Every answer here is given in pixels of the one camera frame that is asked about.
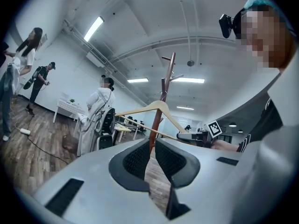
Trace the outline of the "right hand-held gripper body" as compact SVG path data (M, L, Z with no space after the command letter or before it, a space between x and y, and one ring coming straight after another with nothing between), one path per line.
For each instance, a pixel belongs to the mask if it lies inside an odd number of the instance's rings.
M197 134L197 146L211 148L220 134L222 134L222 130L216 120L205 124Z

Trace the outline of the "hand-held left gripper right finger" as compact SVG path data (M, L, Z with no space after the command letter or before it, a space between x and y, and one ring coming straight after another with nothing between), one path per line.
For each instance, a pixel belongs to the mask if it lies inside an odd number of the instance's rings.
M173 224L231 224L257 147L244 153L156 139L156 160L171 183L166 216Z

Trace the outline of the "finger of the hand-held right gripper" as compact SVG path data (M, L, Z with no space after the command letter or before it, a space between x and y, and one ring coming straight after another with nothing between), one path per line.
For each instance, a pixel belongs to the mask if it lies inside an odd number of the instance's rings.
M178 133L177 138L180 140L197 140L198 133Z

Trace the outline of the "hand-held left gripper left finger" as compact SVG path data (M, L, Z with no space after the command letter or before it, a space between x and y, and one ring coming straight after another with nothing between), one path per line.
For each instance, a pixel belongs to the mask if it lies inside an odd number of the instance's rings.
M110 160L134 145L129 141L80 156L57 172L34 194L45 206L71 178L83 185L62 218L75 224L164 224L166 216L150 199L148 192L130 191L110 175Z

